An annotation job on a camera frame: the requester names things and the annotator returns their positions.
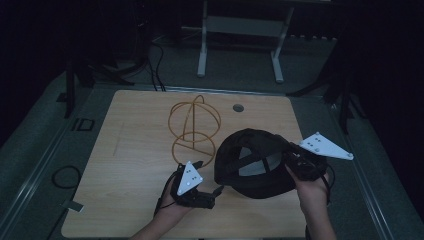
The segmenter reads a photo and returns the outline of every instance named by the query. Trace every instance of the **controller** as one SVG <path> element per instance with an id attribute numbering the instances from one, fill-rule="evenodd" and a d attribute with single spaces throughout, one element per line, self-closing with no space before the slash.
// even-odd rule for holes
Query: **controller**
<path id="1" fill-rule="evenodd" d="M 283 154 L 287 166 L 302 181 L 315 181 L 327 171 L 327 158 L 311 153 L 294 143 Z"/>

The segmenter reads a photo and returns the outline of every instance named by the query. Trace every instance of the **white tag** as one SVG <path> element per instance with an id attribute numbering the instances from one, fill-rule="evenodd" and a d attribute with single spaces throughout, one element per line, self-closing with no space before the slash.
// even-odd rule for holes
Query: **white tag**
<path id="1" fill-rule="evenodd" d="M 346 160 L 353 159 L 352 153 L 346 152 L 344 149 L 322 136 L 319 132 L 301 141 L 299 146 L 321 156 Z"/>
<path id="2" fill-rule="evenodd" d="M 194 168 L 190 161 L 187 162 L 183 176 L 181 178 L 180 186 L 178 187 L 177 195 L 181 196 L 190 189 L 196 187 L 203 181 L 203 178 Z"/>

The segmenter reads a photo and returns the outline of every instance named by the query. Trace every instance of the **black cable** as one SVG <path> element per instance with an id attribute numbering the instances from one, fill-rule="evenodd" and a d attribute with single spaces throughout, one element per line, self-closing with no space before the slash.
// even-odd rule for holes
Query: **black cable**
<path id="1" fill-rule="evenodd" d="M 151 80 L 152 80 L 152 85 L 155 88 L 155 91 L 158 91 L 158 88 L 156 87 L 156 83 L 155 83 L 155 77 L 153 75 L 153 67 L 152 67 L 152 62 L 150 61 L 150 59 L 147 59 L 147 64 L 149 65 L 150 68 L 150 76 L 151 76 Z"/>
<path id="2" fill-rule="evenodd" d="M 72 170 L 74 170 L 76 173 L 77 173 L 77 182 L 75 183 L 75 184 L 73 184 L 73 185 L 68 185 L 68 186 L 64 186 L 64 185 L 61 185 L 61 184 L 59 184 L 58 182 L 57 182 L 57 178 L 56 178 L 56 176 L 61 172 L 61 171 L 63 171 L 63 170 L 65 170 L 65 169 L 72 169 Z M 68 165 L 68 166 L 64 166 L 64 167 L 62 167 L 62 168 L 59 168 L 58 170 L 56 170 L 53 174 L 52 174 L 52 177 L 51 177 L 51 181 L 52 181 L 52 183 L 53 183 L 53 185 L 55 186 L 55 187 L 57 187 L 57 188 L 60 188 L 60 189 L 75 189 L 74 190 L 74 192 L 72 193 L 72 196 L 71 196 L 71 201 L 74 199 L 74 196 L 75 196 L 75 194 L 76 194 L 76 190 L 77 190 L 77 188 L 78 188 L 78 186 L 79 186 L 79 184 L 80 184 L 80 182 L 81 182 L 81 172 L 78 170 L 78 168 L 76 168 L 76 167 L 74 167 L 74 166 L 71 166 L 71 165 Z M 53 228 L 52 228 L 52 230 L 50 231 L 50 233 L 49 233 L 49 235 L 47 236 L 47 240 L 49 240 L 51 237 L 52 237 L 52 235 L 53 235 L 53 232 L 56 230 L 56 228 L 57 228 L 57 226 L 59 225 L 59 222 L 62 220 L 62 218 L 65 216 L 65 214 L 68 212 L 68 209 L 66 208 L 66 209 L 64 209 L 63 211 L 62 211 L 62 213 L 60 214 L 60 216 L 59 216 L 59 218 L 56 220 L 56 222 L 55 222 L 55 224 L 53 225 Z"/>
<path id="3" fill-rule="evenodd" d="M 156 73 L 156 79 L 158 80 L 158 82 L 159 82 L 159 84 L 161 86 L 162 91 L 163 92 L 166 92 L 165 86 L 163 85 L 163 83 L 162 83 L 162 81 L 161 81 L 161 79 L 159 77 L 159 65 L 160 65 L 160 63 L 162 61 L 162 58 L 163 58 L 163 48 L 160 45 L 158 45 L 156 43 L 153 43 L 153 42 L 152 42 L 152 45 L 155 46 L 155 47 L 157 47 L 157 48 L 159 48 L 159 50 L 160 50 L 160 57 L 159 57 L 158 63 L 156 64 L 156 69 L 155 69 L 156 71 L 155 71 L 155 73 Z"/>

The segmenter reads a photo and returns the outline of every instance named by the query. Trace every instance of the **gray floor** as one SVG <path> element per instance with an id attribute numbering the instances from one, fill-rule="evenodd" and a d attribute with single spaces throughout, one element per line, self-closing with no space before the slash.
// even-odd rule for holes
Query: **gray floor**
<path id="1" fill-rule="evenodd" d="M 230 48 L 219 37 L 212 38 L 216 41 L 210 44 L 204 78 L 196 76 L 197 35 L 188 35 L 178 47 L 167 44 L 166 38 L 156 40 L 164 48 L 159 74 L 168 91 L 284 96 L 313 82 L 334 46 L 325 40 L 287 39 L 280 57 L 285 82 L 277 84 L 267 50 L 270 45 L 260 50 Z M 153 65 L 159 56 L 159 48 L 152 47 Z M 0 150 L 0 229 L 4 230 L 0 239 L 47 239 L 50 233 L 51 239 L 64 239 L 60 204 L 71 198 L 74 190 L 56 188 L 52 175 L 68 165 L 83 172 L 116 90 L 153 90 L 147 70 L 126 79 L 135 86 L 120 86 L 99 75 L 93 89 L 77 87 L 77 108 L 69 119 L 63 118 L 64 104 L 56 102 L 65 89 L 64 76 L 46 89 Z M 304 137 L 319 131 L 355 155 L 354 161 L 329 160 L 337 174 L 329 210 L 339 239 L 424 239 L 423 223 L 370 123 L 353 111 L 349 135 L 344 135 L 337 124 L 338 104 L 325 104 L 321 99 L 324 91 L 322 87 L 291 101 Z M 77 118 L 95 120 L 93 130 L 72 130 Z M 64 170 L 58 179 L 72 184 L 76 175 Z"/>

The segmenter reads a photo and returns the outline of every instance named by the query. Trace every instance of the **metal frame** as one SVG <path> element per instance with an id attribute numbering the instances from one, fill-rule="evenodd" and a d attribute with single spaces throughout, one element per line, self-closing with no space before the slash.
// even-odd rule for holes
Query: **metal frame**
<path id="1" fill-rule="evenodd" d="M 278 37 L 278 44 L 274 51 L 271 52 L 272 66 L 274 68 L 275 81 L 282 83 L 283 73 L 281 71 L 280 53 L 287 30 L 290 25 L 294 7 L 290 7 L 284 21 L 271 21 L 260 19 L 243 19 L 208 15 L 208 1 L 203 1 L 203 21 L 202 21 L 202 46 L 200 49 L 199 65 L 197 68 L 197 76 L 204 77 L 206 75 L 206 58 L 207 58 L 207 32 L 221 32 L 232 34 L 245 34 L 255 36 Z"/>

